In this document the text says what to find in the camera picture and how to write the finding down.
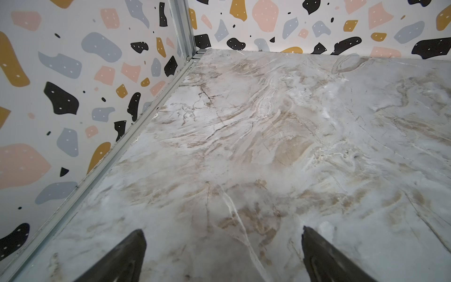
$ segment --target pink spot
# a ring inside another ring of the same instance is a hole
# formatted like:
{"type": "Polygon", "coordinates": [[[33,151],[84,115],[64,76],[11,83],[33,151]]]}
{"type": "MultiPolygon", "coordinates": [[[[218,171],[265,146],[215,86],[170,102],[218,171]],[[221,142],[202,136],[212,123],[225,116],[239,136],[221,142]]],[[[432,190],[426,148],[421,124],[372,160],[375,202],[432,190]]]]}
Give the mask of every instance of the pink spot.
{"type": "Polygon", "coordinates": [[[210,20],[208,20],[208,18],[207,18],[206,15],[202,15],[202,17],[201,17],[200,19],[203,21],[203,23],[204,23],[206,26],[208,26],[209,29],[212,29],[212,28],[213,28],[212,23],[210,22],[210,20]]]}
{"type": "Polygon", "coordinates": [[[371,51],[370,57],[401,58],[401,52],[391,48],[374,47],[371,51]]]}
{"type": "Polygon", "coordinates": [[[156,96],[158,92],[163,88],[163,86],[166,84],[164,81],[160,81],[159,83],[155,84],[151,89],[150,92],[152,92],[153,96],[156,96]]]}
{"type": "Polygon", "coordinates": [[[100,81],[106,85],[113,85],[115,72],[116,71],[114,70],[114,68],[105,67],[103,65],[100,68],[100,70],[96,73],[94,80],[100,81]]]}
{"type": "Polygon", "coordinates": [[[369,29],[380,26],[383,23],[391,21],[394,16],[387,13],[382,6],[382,2],[368,9],[369,29]]]}
{"type": "Polygon", "coordinates": [[[345,9],[350,14],[362,8],[365,4],[366,0],[345,0],[345,9]]]}
{"type": "Polygon", "coordinates": [[[29,31],[36,31],[41,23],[41,16],[38,12],[11,12],[13,23],[29,31]]]}
{"type": "Polygon", "coordinates": [[[119,16],[116,9],[101,9],[100,16],[106,28],[118,28],[119,16]]]}
{"type": "Polygon", "coordinates": [[[166,45],[169,47],[172,47],[172,49],[174,49],[174,44],[172,43],[172,41],[168,38],[166,38],[166,45]]]}
{"type": "Polygon", "coordinates": [[[99,129],[95,125],[91,125],[88,128],[85,129],[86,137],[91,138],[94,135],[97,135],[99,133],[99,129]]]}
{"type": "Polygon", "coordinates": [[[120,72],[136,83],[138,82],[139,73],[141,72],[141,66],[123,63],[120,72]]]}
{"type": "Polygon", "coordinates": [[[0,147],[0,189],[34,183],[50,168],[47,160],[27,144],[0,147]]]}
{"type": "Polygon", "coordinates": [[[298,34],[298,36],[302,37],[303,39],[305,39],[307,37],[307,35],[308,35],[308,30],[305,28],[301,29],[301,31],[298,34]]]}
{"type": "Polygon", "coordinates": [[[252,8],[252,17],[264,32],[273,32],[276,27],[279,7],[271,0],[258,0],[252,8]]]}

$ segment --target black spot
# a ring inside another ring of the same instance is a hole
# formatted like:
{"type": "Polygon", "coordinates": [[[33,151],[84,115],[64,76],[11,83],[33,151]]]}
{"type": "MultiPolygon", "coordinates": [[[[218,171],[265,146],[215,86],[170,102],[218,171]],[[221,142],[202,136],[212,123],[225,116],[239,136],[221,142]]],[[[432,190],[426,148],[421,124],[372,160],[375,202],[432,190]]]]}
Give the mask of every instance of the black spot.
{"type": "Polygon", "coordinates": [[[431,0],[407,0],[410,5],[420,3],[423,7],[426,7],[431,3],[431,0]]]}
{"type": "Polygon", "coordinates": [[[136,92],[133,94],[132,98],[130,99],[129,107],[127,108],[127,113],[132,115],[132,120],[136,121],[138,118],[138,105],[139,105],[139,99],[141,98],[141,93],[136,92]]]}
{"type": "Polygon", "coordinates": [[[149,50],[149,46],[147,45],[146,42],[134,42],[134,43],[130,43],[130,46],[133,48],[133,50],[135,50],[139,54],[141,54],[143,52],[143,50],[146,50],[146,51],[149,50]]]}
{"type": "Polygon", "coordinates": [[[62,167],[60,170],[60,177],[65,176],[69,170],[67,168],[62,167]]]}
{"type": "Polygon", "coordinates": [[[313,49],[312,54],[322,54],[322,53],[324,53],[326,51],[327,51],[327,49],[321,43],[318,43],[315,46],[315,48],[313,49]]]}
{"type": "Polygon", "coordinates": [[[177,68],[177,62],[175,61],[174,56],[172,56],[167,64],[165,65],[165,74],[166,76],[170,76],[171,74],[175,74],[175,69],[177,68]]]}
{"type": "Polygon", "coordinates": [[[160,2],[160,26],[161,27],[167,27],[168,26],[168,20],[165,16],[165,3],[160,2]]]}
{"type": "Polygon", "coordinates": [[[320,4],[321,0],[305,0],[302,3],[302,6],[307,10],[308,14],[311,14],[314,11],[318,10],[320,4]]]}
{"type": "Polygon", "coordinates": [[[358,44],[362,43],[362,39],[360,37],[351,37],[348,39],[345,39],[343,41],[340,41],[338,43],[335,43],[334,45],[334,51],[331,55],[339,55],[342,52],[348,50],[351,47],[354,47],[358,44]]]}
{"type": "Polygon", "coordinates": [[[27,241],[30,225],[22,223],[14,231],[0,239],[0,261],[17,251],[27,241]]]}
{"type": "Polygon", "coordinates": [[[451,49],[451,37],[422,40],[415,44],[412,54],[420,55],[423,59],[448,54],[451,49]]]}
{"type": "Polygon", "coordinates": [[[70,95],[63,89],[51,82],[46,83],[44,94],[50,99],[53,105],[53,112],[57,115],[77,114],[79,102],[77,98],[70,95]]]}
{"type": "Polygon", "coordinates": [[[119,141],[119,139],[124,135],[126,123],[126,120],[121,120],[114,123],[114,129],[117,131],[116,142],[119,141]]]}
{"type": "Polygon", "coordinates": [[[243,50],[246,47],[246,43],[240,42],[238,39],[231,38],[227,41],[227,46],[232,48],[233,50],[243,50]]]}
{"type": "Polygon", "coordinates": [[[196,46],[205,49],[207,47],[211,47],[210,39],[208,38],[208,34],[201,34],[194,36],[194,41],[196,42],[196,46]]]}

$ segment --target patterned wall panel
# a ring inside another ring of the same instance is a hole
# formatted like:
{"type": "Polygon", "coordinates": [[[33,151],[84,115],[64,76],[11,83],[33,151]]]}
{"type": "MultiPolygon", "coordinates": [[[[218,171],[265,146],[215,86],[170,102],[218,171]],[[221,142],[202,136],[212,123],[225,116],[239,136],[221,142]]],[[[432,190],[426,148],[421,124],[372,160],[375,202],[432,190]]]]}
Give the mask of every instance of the patterned wall panel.
{"type": "Polygon", "coordinates": [[[451,60],[449,0],[189,0],[199,48],[451,60]]]}
{"type": "Polygon", "coordinates": [[[0,4],[0,272],[184,66],[167,0],[0,4]]]}

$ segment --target wall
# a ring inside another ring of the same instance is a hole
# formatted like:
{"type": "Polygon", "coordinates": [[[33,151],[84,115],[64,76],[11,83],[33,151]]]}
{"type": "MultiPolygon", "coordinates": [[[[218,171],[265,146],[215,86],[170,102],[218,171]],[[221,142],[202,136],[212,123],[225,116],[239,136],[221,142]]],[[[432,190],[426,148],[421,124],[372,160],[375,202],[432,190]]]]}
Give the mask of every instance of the wall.
{"type": "Polygon", "coordinates": [[[184,66],[167,1],[1,2],[0,273],[184,66]]]}
{"type": "Polygon", "coordinates": [[[189,7],[202,48],[451,60],[449,0],[189,0],[189,7]]]}

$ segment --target marble floor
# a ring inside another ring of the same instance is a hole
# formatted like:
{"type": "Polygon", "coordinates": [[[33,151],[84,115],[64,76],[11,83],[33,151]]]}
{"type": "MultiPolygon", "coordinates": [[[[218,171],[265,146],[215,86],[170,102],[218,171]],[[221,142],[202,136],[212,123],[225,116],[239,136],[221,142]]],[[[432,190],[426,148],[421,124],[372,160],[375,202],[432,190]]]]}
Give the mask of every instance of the marble floor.
{"type": "Polygon", "coordinates": [[[141,281],[309,281],[311,226],[382,282],[451,277],[451,63],[208,50],[17,281],[132,230],[141,281]]]}

